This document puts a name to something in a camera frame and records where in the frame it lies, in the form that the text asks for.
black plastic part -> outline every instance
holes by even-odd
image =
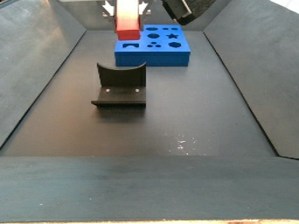
[[[183,4],[183,0],[163,0],[163,7],[170,17],[175,19],[180,25],[187,25],[206,12],[215,1],[216,0],[184,0],[191,9],[191,15],[187,17],[184,17],[187,10]]]
[[[91,103],[98,107],[146,106],[146,63],[131,69],[112,69],[98,64],[102,88]]]

shape sorter block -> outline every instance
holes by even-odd
[[[191,48],[176,24],[147,24],[139,40],[118,40],[116,66],[187,67]]]

black holder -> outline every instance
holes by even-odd
[[[130,69],[112,69],[98,63],[100,90],[91,103],[104,106],[146,106],[146,63]]]

